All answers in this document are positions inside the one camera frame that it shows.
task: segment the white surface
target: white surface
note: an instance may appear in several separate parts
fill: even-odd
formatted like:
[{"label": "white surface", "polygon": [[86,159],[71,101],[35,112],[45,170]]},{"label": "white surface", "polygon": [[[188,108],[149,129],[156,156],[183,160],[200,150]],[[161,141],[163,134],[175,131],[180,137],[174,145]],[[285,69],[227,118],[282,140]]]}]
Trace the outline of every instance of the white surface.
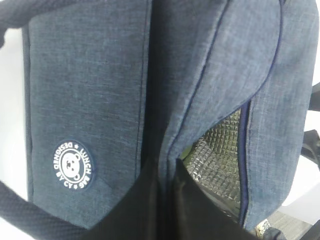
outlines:
[{"label": "white surface", "polygon": [[320,171],[318,166],[309,159],[300,156],[290,194],[283,202],[282,206],[289,206],[319,183]]},{"label": "white surface", "polygon": [[320,184],[318,183],[289,206],[282,206],[279,212],[308,224],[315,224],[320,219]]},{"label": "white surface", "polygon": [[[0,180],[27,198],[24,81],[20,30],[6,34],[0,51]],[[32,238],[0,218],[1,240]]]}]

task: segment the circular logo patch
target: circular logo patch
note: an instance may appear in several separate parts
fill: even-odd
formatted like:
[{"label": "circular logo patch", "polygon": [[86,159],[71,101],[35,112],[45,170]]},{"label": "circular logo patch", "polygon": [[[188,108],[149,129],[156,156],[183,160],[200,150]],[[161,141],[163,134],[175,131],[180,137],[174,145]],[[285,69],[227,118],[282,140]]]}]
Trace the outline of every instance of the circular logo patch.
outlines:
[{"label": "circular logo patch", "polygon": [[58,181],[68,189],[84,189],[92,180],[90,154],[85,146],[74,140],[66,140],[55,149],[53,169]]}]

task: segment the black strap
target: black strap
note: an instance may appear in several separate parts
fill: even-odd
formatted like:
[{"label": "black strap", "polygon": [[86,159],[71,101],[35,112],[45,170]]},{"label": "black strap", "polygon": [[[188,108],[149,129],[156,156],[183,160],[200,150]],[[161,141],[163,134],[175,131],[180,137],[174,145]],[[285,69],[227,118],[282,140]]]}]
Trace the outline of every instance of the black strap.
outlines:
[{"label": "black strap", "polygon": [[0,216],[39,240],[77,240],[86,231],[26,202],[0,182]]},{"label": "black strap", "polygon": [[320,112],[320,82],[312,87],[309,110]]},{"label": "black strap", "polygon": [[304,132],[301,155],[320,167],[320,138],[316,130]]}]

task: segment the zipper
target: zipper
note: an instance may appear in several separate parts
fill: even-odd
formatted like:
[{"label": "zipper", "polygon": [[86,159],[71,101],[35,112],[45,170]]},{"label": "zipper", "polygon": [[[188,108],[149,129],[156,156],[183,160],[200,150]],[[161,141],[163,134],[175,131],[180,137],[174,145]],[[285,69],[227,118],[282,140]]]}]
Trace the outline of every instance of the zipper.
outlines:
[{"label": "zipper", "polygon": [[[280,5],[280,26],[279,26],[279,38],[277,47],[275,49],[274,58],[269,70],[269,73],[259,88],[259,90],[264,86],[267,79],[269,78],[271,71],[273,69],[273,66],[276,62],[279,48],[280,48],[280,42],[282,38],[283,33],[283,7],[286,3],[286,0],[279,0]],[[248,205],[249,205],[249,191],[248,191],[248,174],[247,174],[247,159],[246,159],[246,142],[247,142],[247,126],[248,126],[248,119],[249,119],[249,113],[250,113],[250,104],[251,99],[259,92],[257,90],[253,96],[249,98],[249,100],[242,105],[241,113],[240,113],[240,119],[239,119],[239,128],[238,128],[238,168],[239,168],[239,180],[240,180],[240,212],[239,212],[239,224],[244,227],[245,225],[245,218],[247,215]]]},{"label": "zipper", "polygon": [[238,128],[238,168],[240,180],[240,212],[239,224],[244,227],[249,204],[248,175],[246,161],[247,124],[249,119],[250,100],[241,107]]}]

